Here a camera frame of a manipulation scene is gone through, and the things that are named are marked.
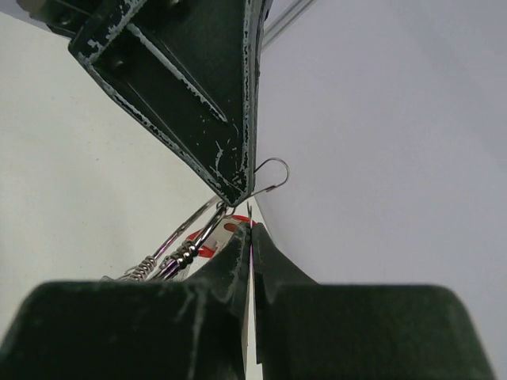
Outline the key with red tag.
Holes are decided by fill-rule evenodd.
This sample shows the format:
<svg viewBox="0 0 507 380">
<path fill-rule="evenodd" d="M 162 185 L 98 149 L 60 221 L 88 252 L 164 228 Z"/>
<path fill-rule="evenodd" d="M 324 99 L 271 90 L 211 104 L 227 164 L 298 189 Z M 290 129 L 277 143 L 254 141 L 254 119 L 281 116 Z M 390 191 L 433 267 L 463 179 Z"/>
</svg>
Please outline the key with red tag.
<svg viewBox="0 0 507 380">
<path fill-rule="evenodd" d="M 225 217 L 219 225 L 212 231 L 210 236 L 199 247 L 198 257 L 211 259 L 218 254 L 232 238 L 238 226 L 242 222 L 249 222 L 246 216 L 232 215 Z"/>
</svg>

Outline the metal keyring with clips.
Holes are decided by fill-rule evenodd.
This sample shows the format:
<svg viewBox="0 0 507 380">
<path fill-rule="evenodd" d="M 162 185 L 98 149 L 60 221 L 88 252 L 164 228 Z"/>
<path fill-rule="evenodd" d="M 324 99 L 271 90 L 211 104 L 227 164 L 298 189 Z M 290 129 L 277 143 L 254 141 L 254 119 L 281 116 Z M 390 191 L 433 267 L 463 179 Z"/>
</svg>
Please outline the metal keyring with clips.
<svg viewBox="0 0 507 380">
<path fill-rule="evenodd" d="M 252 206 L 247 204 L 246 207 L 246 217 L 250 220 L 248 223 L 253 225 Z M 174 242 L 212 208 L 215 211 L 207 223 L 201 229 L 187 236 L 173 252 L 170 252 Z M 171 233 L 154 253 L 146 256 L 137 265 L 127 269 L 116 280 L 137 283 L 145 281 L 182 281 L 188 275 L 193 262 L 198 258 L 199 247 L 203 245 L 225 217 L 237 215 L 235 212 L 234 207 L 228 207 L 218 196 L 213 196 Z"/>
</svg>

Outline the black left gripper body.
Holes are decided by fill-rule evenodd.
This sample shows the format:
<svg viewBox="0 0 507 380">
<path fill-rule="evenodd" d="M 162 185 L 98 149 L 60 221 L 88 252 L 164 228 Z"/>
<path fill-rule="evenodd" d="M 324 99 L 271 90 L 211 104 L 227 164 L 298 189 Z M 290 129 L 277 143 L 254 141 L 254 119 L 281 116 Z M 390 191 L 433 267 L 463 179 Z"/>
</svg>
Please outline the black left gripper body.
<svg viewBox="0 0 507 380">
<path fill-rule="evenodd" d="M 60 36 L 73 38 L 101 4 L 100 0 L 18 0 L 33 21 Z"/>
</svg>

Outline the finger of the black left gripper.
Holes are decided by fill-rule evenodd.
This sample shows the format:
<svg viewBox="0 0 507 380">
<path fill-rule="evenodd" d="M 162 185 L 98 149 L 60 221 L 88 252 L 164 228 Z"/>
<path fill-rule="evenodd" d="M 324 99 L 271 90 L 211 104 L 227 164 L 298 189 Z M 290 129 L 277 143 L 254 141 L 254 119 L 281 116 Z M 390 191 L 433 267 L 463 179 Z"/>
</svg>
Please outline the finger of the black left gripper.
<svg viewBox="0 0 507 380">
<path fill-rule="evenodd" d="M 254 190 L 261 1 L 104 1 L 69 50 L 226 204 Z"/>
</svg>

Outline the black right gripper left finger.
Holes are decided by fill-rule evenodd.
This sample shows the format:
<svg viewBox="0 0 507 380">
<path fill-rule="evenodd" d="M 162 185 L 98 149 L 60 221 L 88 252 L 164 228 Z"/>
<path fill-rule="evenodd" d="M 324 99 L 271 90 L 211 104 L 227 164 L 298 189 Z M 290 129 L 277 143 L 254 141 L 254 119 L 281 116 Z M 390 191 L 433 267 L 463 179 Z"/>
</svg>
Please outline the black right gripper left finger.
<svg viewBox="0 0 507 380">
<path fill-rule="evenodd" d="M 250 228 L 181 282 L 47 282 L 1 345 L 4 379 L 243 379 Z"/>
</svg>

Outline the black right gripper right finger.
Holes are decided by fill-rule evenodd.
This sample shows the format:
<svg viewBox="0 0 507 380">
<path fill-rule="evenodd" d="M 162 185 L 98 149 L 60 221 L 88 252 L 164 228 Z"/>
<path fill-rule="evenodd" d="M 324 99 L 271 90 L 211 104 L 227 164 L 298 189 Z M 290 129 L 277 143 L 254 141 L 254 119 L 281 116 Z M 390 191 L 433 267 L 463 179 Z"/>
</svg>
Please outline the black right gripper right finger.
<svg viewBox="0 0 507 380">
<path fill-rule="evenodd" d="M 464 304 L 445 287 L 320 284 L 251 232 L 257 361 L 267 379 L 492 379 Z"/>
</svg>

